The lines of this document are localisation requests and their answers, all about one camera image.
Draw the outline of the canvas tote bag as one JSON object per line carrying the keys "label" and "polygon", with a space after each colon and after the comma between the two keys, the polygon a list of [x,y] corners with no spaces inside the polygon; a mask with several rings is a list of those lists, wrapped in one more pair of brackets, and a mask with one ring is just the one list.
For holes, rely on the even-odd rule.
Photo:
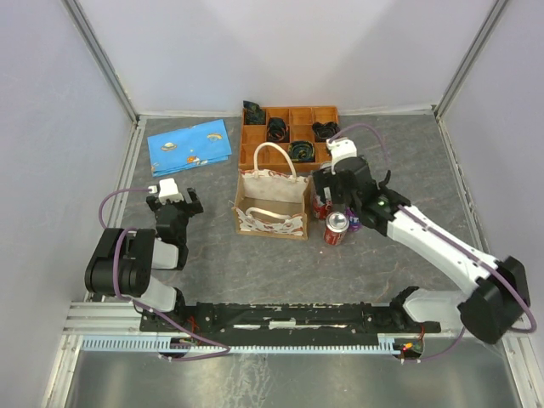
{"label": "canvas tote bag", "polygon": [[[261,168],[258,156],[264,148],[277,150],[290,172],[285,174]],[[306,241],[309,238],[311,186],[311,178],[297,173],[292,159],[279,145],[270,142],[259,144],[253,154],[253,169],[239,171],[232,207],[236,232]]]}

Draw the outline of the purple soda can front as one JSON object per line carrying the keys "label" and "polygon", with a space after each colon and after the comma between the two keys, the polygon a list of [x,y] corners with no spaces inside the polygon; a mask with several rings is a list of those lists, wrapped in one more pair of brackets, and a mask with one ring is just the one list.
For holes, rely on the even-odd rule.
{"label": "purple soda can front", "polygon": [[347,207],[345,209],[345,215],[348,219],[348,231],[350,232],[356,232],[359,231],[362,228],[362,223],[360,222],[358,216],[355,214],[355,212]]}

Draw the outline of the red soda can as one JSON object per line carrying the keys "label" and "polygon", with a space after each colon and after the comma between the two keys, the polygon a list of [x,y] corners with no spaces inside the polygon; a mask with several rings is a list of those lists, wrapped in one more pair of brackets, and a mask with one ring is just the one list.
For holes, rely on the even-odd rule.
{"label": "red soda can", "polygon": [[322,200],[317,193],[312,195],[311,203],[314,217],[318,220],[325,220],[332,210],[332,201],[329,199]]}
{"label": "red soda can", "polygon": [[324,241],[328,245],[339,245],[349,228],[349,220],[342,212],[331,212],[326,218]]}

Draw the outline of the red soda can front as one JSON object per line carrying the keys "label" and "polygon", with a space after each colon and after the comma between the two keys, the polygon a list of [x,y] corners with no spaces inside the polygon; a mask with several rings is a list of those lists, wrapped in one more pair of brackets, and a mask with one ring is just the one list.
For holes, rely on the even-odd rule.
{"label": "red soda can front", "polygon": [[339,245],[349,228],[349,220],[342,212],[331,212],[326,218],[324,241],[328,245]]}

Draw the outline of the purple soda can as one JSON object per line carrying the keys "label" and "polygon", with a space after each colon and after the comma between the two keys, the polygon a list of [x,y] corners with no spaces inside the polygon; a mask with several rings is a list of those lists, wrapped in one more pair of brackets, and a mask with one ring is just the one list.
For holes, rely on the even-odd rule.
{"label": "purple soda can", "polygon": [[347,207],[345,209],[345,215],[348,219],[348,231],[350,232],[356,232],[359,231],[362,228],[362,223],[360,222],[358,216],[355,214],[355,212]]}
{"label": "purple soda can", "polygon": [[330,161],[324,161],[320,164],[320,167],[319,169],[325,169],[325,168],[329,168],[332,166],[332,163]]}

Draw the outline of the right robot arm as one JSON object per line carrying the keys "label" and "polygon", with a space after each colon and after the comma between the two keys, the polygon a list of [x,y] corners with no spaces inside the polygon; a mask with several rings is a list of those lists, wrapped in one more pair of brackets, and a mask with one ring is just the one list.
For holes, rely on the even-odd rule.
{"label": "right robot arm", "polygon": [[368,229],[426,259],[461,290],[460,321],[478,340],[497,343],[515,323],[530,316],[525,267],[469,246],[426,217],[400,193],[377,182],[363,156],[343,159],[312,173],[318,195],[350,209]]}

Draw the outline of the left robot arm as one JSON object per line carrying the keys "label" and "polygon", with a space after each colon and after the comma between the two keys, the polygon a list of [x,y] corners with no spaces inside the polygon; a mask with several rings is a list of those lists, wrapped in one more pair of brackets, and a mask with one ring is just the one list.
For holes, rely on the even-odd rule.
{"label": "left robot arm", "polygon": [[187,226],[203,212],[196,190],[188,188],[188,198],[176,192],[172,198],[157,193],[145,199],[153,212],[153,229],[136,229],[125,235],[120,228],[107,228],[99,239],[84,275],[92,294],[121,296],[140,307],[159,312],[158,320],[171,332],[183,329],[188,321],[183,293],[161,283],[152,271],[181,270],[187,262]]}

